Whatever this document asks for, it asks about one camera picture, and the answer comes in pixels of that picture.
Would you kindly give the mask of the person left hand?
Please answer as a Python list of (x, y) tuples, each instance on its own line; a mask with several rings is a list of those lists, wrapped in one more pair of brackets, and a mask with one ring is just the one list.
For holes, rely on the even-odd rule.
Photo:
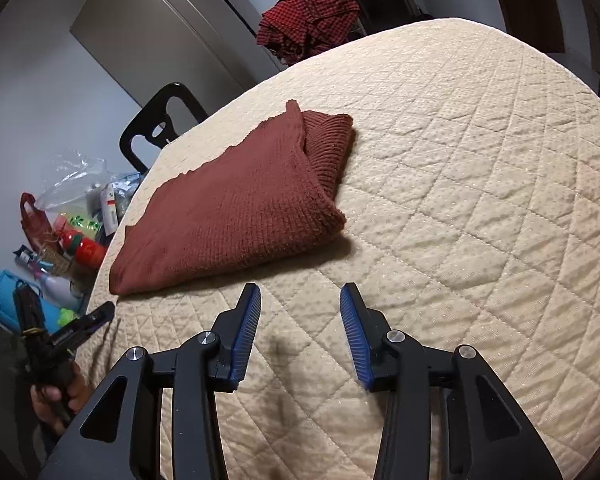
[(62, 392), (55, 386), (37, 387), (30, 389), (32, 406), (36, 417), (44, 425), (53, 429), (55, 434), (61, 436), (66, 426), (62, 417), (56, 412), (56, 408), (66, 402), (68, 411), (78, 414), (84, 404), (93, 393), (93, 388), (85, 380), (81, 367), (76, 362), (72, 362), (72, 381)]

